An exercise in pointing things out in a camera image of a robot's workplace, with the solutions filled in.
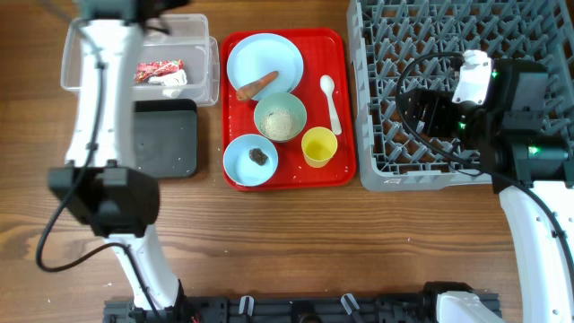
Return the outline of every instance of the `sticker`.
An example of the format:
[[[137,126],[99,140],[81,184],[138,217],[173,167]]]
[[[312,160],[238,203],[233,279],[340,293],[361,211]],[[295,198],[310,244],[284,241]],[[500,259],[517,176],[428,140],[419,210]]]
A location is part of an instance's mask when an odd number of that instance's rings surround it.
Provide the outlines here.
[[[401,184],[401,179],[387,179],[384,182],[385,184]]]

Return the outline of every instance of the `green light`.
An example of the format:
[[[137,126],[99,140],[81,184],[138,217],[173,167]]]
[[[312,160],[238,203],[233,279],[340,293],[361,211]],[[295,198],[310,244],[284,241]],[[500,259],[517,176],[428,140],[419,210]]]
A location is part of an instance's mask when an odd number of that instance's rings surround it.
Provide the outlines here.
[[[540,152],[540,148],[538,148],[538,147],[534,147],[534,146],[528,147],[528,153],[537,154],[539,152]]]

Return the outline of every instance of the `white spoon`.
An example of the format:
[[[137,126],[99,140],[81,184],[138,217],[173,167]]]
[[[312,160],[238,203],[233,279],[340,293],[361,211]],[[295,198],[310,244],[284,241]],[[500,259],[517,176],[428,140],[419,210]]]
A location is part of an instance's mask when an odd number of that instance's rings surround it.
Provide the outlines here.
[[[340,135],[343,130],[341,129],[341,122],[339,122],[339,116],[337,115],[337,110],[335,109],[335,103],[333,102],[333,91],[335,90],[335,82],[329,75],[321,76],[321,90],[326,95],[326,101],[329,105],[329,117],[331,118],[331,130],[335,135]]]

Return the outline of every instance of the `light blue plate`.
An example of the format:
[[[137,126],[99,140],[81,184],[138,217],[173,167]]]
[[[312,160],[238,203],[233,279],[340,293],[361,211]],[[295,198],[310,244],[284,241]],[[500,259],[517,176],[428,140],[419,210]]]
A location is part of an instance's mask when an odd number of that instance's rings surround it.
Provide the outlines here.
[[[249,158],[251,149],[259,148],[267,161],[259,166]],[[237,184],[254,187],[267,182],[277,170],[279,155],[273,143],[262,135],[242,135],[233,140],[223,153],[223,168]]]
[[[297,47],[285,37],[271,33],[255,34],[240,41],[227,61],[227,75],[235,90],[273,71],[279,71],[277,79],[253,100],[291,92],[303,76],[303,57]]]

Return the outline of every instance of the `clear plastic container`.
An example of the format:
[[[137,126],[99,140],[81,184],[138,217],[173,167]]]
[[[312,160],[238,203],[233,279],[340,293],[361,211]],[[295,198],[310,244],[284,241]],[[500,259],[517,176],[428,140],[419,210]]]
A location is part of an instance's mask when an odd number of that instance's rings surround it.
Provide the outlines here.
[[[150,31],[143,43],[140,62],[182,59],[187,85],[134,84],[134,100],[167,100],[164,90],[183,90],[178,99],[193,100],[197,106],[211,106],[219,99],[220,62],[217,40],[209,37],[207,18],[202,14],[165,14],[171,35]],[[157,26],[157,21],[149,21]],[[82,71],[82,48],[74,29],[68,29],[62,58],[62,87],[78,95]]]

